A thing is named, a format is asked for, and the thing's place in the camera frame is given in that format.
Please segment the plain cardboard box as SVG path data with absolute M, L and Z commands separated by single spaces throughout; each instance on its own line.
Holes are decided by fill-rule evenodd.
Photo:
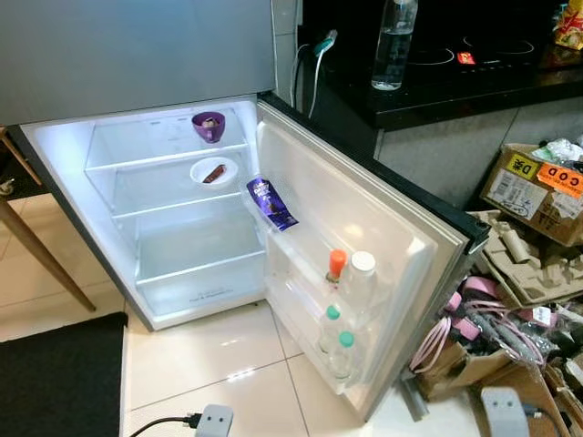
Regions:
M 578 397 L 582 384 L 569 371 L 570 361 L 561 357 L 551 359 L 543 370 L 543 379 L 550 390 L 551 399 L 565 416 L 571 437 L 583 437 L 583 402 Z

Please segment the large brown cardboard box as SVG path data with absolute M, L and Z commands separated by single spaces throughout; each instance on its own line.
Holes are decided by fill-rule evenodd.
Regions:
M 446 340 L 441 353 L 434 358 L 433 366 L 419 374 L 419 386 L 429 402 L 444 400 L 461 390 L 512 388 L 523 403 L 536 405 L 547 412 L 528 421 L 534 437 L 569 437 L 569 430 L 559 416 L 541 371 L 512 361 L 511 355 L 504 351 L 472 355 L 458 342 Z

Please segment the light wooden dining table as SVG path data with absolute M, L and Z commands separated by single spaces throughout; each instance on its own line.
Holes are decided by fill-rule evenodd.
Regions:
M 40 176 L 37 172 L 33 170 L 30 166 L 28 159 L 25 155 L 18 150 L 14 142 L 9 138 L 7 134 L 7 127 L 0 125 L 0 143 L 4 143 L 5 149 L 8 153 L 16 159 L 21 167 L 24 168 L 26 174 L 28 174 L 34 182 L 41 188 L 45 187 L 45 183 L 42 182 Z M 26 250 L 33 255 L 38 262 L 41 263 L 43 267 L 57 280 L 61 286 L 66 289 L 69 294 L 74 297 L 74 299 L 83 305 L 88 312 L 95 312 L 96 305 L 91 302 L 87 295 L 84 294 L 82 288 L 78 287 L 76 281 L 71 278 L 69 273 L 67 273 L 66 268 L 64 268 L 58 259 L 51 254 L 51 251 L 47 248 L 45 244 L 41 241 L 35 232 L 26 225 L 26 222 L 18 216 L 18 213 L 8 204 L 7 195 L 5 193 L 0 193 L 0 222 L 3 222 L 12 236 L 16 238 L 17 241 L 21 242 L 22 246 L 25 246 Z

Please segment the tall clear water bottle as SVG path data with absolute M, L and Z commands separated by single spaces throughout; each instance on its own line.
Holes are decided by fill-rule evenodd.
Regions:
M 393 91 L 403 86 L 417 14 L 417 0 L 384 1 L 370 82 L 374 90 Z

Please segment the beige moulded pulp tray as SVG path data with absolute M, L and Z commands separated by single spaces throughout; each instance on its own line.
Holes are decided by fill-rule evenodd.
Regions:
M 582 294 L 582 247 L 557 244 L 499 209 L 469 215 L 488 227 L 480 266 L 500 280 L 517 307 L 532 308 Z

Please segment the purple chocolate pack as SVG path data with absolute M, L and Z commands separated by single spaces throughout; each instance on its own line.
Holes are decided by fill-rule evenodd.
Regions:
M 246 180 L 244 187 L 251 203 L 258 209 L 260 217 L 271 225 L 272 229 L 288 230 L 300 224 L 269 179 L 255 175 L 254 178 Z

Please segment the black-top kitchen counter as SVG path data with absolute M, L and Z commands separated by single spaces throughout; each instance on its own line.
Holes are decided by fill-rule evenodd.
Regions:
M 373 158 L 416 186 L 463 209 L 478 193 L 505 143 L 582 137 L 583 66 L 579 51 L 554 45 L 568 0 L 417 0 L 414 36 L 441 32 L 527 35 L 550 45 L 569 69 L 467 82 L 371 87 L 378 28 L 386 0 L 302 0 L 297 40 L 336 45 L 317 64 L 301 58 L 302 108 L 310 79 L 320 79 L 313 120 L 359 157 Z

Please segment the black induction hob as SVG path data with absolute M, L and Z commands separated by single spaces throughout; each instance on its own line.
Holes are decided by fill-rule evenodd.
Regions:
M 527 35 L 417 34 L 405 63 L 404 82 L 467 82 L 479 76 L 546 74 L 574 66 L 558 64 L 550 55 L 548 43 Z

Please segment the purple bowl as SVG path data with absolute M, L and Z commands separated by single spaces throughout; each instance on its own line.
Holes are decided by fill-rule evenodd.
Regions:
M 191 118 L 193 129 L 201 140 L 218 143 L 225 132 L 225 114 L 216 111 L 201 112 Z

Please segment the small orange-capped bottle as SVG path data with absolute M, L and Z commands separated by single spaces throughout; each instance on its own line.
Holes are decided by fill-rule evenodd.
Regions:
M 342 275 L 347 266 L 347 253 L 344 249 L 330 250 L 328 259 L 328 270 L 326 270 L 325 279 L 329 286 L 338 289 L 342 283 Z

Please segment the yellow red snack pack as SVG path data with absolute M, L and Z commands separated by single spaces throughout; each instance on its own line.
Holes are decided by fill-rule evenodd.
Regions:
M 555 26 L 554 43 L 572 50 L 583 49 L 583 0 L 568 0 Z

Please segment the clear fridge door shelf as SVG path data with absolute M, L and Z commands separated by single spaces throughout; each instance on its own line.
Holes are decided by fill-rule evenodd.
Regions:
M 349 376 L 341 379 L 333 374 L 328 354 L 318 349 L 318 334 L 321 327 L 318 318 L 323 315 L 323 310 L 313 299 L 312 294 L 291 280 L 266 278 L 265 287 L 265 299 L 273 308 L 276 318 L 286 326 L 292 340 L 300 346 L 305 357 L 322 376 L 330 391 L 333 394 L 343 395 L 361 383 L 365 371 L 355 361 L 359 355 L 353 357 Z
M 277 280 L 291 280 L 297 286 L 307 289 L 312 294 L 321 309 L 329 305 L 337 305 L 341 310 L 342 318 L 346 326 L 357 331 L 372 331 L 378 315 L 378 297 L 376 288 L 379 286 L 379 268 L 383 263 L 375 258 L 376 286 L 373 291 L 372 307 L 367 312 L 367 321 L 361 326 L 353 326 L 350 320 L 350 310 L 344 298 L 344 282 L 349 267 L 353 250 L 347 250 L 347 266 L 342 275 L 342 283 L 338 289 L 333 289 L 326 282 L 325 275 L 328 270 L 328 259 L 332 247 L 312 239 L 296 239 L 291 234 L 270 234 L 268 236 L 268 278 Z

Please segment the cardboard box with stickers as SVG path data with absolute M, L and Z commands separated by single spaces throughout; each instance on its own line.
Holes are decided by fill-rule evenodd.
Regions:
M 557 244 L 577 246 L 583 232 L 583 172 L 505 143 L 480 197 Z

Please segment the brown chocolate bar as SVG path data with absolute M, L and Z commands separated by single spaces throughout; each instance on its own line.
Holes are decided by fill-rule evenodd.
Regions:
M 201 183 L 204 186 L 212 186 L 213 183 L 217 182 L 217 179 L 220 179 L 222 175 L 226 172 L 225 164 L 217 164 L 215 168 L 210 170 L 207 175 L 201 180 Z

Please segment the plain black floor mat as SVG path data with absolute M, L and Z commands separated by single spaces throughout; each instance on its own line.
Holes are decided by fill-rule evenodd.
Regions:
M 128 315 L 0 342 L 0 437 L 119 437 Z

